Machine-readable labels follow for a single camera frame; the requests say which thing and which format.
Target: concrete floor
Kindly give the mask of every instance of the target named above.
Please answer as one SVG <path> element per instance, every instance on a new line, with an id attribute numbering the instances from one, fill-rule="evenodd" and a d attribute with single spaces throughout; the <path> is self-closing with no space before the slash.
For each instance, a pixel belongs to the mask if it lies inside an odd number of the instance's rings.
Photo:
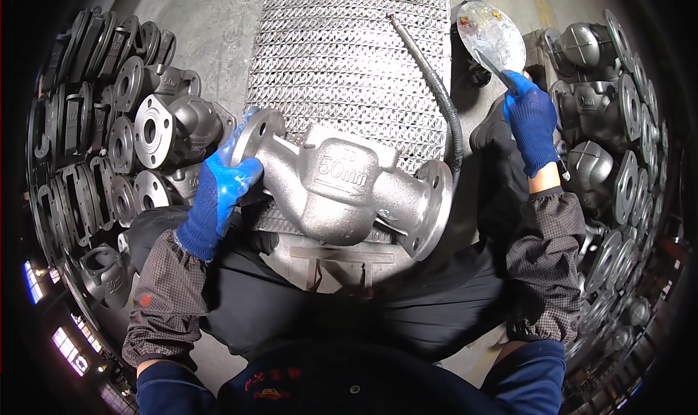
<path id="1" fill-rule="evenodd" d="M 136 14 L 141 21 L 153 20 L 159 27 L 177 34 L 177 53 L 173 65 L 191 68 L 201 76 L 202 97 L 215 100 L 232 114 L 243 113 L 246 92 L 247 67 L 250 59 L 257 20 L 264 0 L 117 0 L 112 9 L 120 15 Z M 456 5 L 463 0 L 450 0 Z M 508 14 L 522 34 L 545 27 L 565 27 L 576 21 L 602 23 L 602 10 L 610 8 L 628 31 L 630 43 L 636 47 L 636 38 L 629 29 L 630 20 L 619 0 L 483 0 Z M 645 62 L 650 77 L 655 71 L 653 63 Z M 495 78 L 480 90 L 464 93 L 454 98 L 461 107 L 460 118 L 464 137 L 481 122 L 495 98 L 505 91 Z M 477 240 L 475 222 L 477 159 L 466 147 L 462 186 L 457 191 L 445 238 L 437 253 L 441 260 L 459 248 Z M 115 328 L 124 326 L 128 308 L 114 317 Z M 445 359 L 443 366 L 462 376 L 476 386 L 492 366 L 499 351 L 498 341 L 503 326 Z M 198 365 L 197 376 L 203 384 L 218 391 L 218 387 L 235 376 L 246 365 L 238 356 L 231 356 L 227 349 L 208 335 L 195 344 L 192 353 Z"/>

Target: black pants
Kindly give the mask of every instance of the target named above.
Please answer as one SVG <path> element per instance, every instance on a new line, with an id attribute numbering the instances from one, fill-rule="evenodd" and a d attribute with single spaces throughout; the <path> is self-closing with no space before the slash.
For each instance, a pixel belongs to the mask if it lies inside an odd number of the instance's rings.
<path id="1" fill-rule="evenodd" d="M 391 345 L 429 362 L 456 353 L 504 322 L 511 307 L 505 254 L 527 196 L 521 155 L 513 141 L 488 145 L 480 158 L 480 241 L 441 267 L 413 270 L 398 286 L 368 301 L 316 294 L 269 268 L 242 239 L 249 239 L 249 232 L 229 234 L 209 265 L 205 298 L 211 314 L 201 329 L 249 360 L 293 341 L 320 338 Z M 462 177 L 461 186 L 472 186 L 467 172 Z M 130 230 L 131 254 L 139 270 L 157 236 L 184 219 L 186 210 L 177 207 L 139 215 Z"/>

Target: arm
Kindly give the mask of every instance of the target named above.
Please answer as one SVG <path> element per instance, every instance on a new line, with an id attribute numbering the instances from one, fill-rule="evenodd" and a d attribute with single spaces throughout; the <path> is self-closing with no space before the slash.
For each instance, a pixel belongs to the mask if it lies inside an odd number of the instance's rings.
<path id="1" fill-rule="evenodd" d="M 555 110 L 546 93 L 512 74 L 505 118 L 528 176 L 530 196 L 507 253 L 518 304 L 507 320 L 510 342 L 482 390 L 510 413 L 556 414 L 565 373 L 565 344 L 577 336 L 580 299 L 575 259 L 584 233 L 577 196 L 564 193 L 552 133 Z"/>
<path id="2" fill-rule="evenodd" d="M 201 338 L 199 319 L 209 314 L 202 296 L 206 263 L 216 253 L 238 199 L 262 174 L 257 159 L 229 167 L 240 125 L 200 173 L 187 219 L 155 241 L 135 289 L 122 354 L 137 368 L 142 414 L 209 413 L 215 398 L 196 379 L 189 356 Z"/>

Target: gloved hand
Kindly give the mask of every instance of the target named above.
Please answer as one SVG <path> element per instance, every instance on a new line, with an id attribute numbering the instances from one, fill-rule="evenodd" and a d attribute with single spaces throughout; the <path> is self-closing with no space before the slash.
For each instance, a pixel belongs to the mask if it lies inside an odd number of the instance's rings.
<path id="1" fill-rule="evenodd" d="M 509 123 L 523 158 L 523 172 L 536 176 L 550 162 L 557 162 L 558 152 L 553 143 L 557 114 L 550 96 L 522 74 L 510 70 L 502 73 L 517 85 L 518 95 L 511 90 L 505 94 L 504 119 Z"/>
<path id="2" fill-rule="evenodd" d="M 240 133 L 249 117 L 258 110 L 254 107 L 245 113 L 242 124 L 201 165 L 194 205 L 189 209 L 187 221 L 177 228 L 179 245 L 202 261 L 214 258 L 233 208 L 262 175 L 262 163 L 256 158 L 245 159 L 235 167 L 229 166 Z"/>

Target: metal mesh grate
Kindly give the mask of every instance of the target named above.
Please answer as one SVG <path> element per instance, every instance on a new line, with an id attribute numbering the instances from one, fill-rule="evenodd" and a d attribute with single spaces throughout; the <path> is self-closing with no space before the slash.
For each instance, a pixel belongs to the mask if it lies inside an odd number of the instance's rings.
<path id="1" fill-rule="evenodd" d="M 281 111 L 295 144 L 318 123 L 397 149 L 410 174 L 443 159 L 448 124 L 386 9 L 449 86 L 449 0 L 266 0 L 247 105 Z M 257 228 L 300 234 L 274 204 Z M 379 231 L 366 239 L 389 240 Z"/>

